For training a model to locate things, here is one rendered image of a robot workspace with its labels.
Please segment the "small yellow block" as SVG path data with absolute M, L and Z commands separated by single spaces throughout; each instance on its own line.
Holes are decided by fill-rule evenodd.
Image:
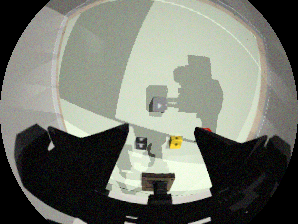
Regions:
M 182 143 L 182 137 L 181 136 L 170 136 L 170 148 L 174 149 L 180 149 L 181 148 L 181 143 Z

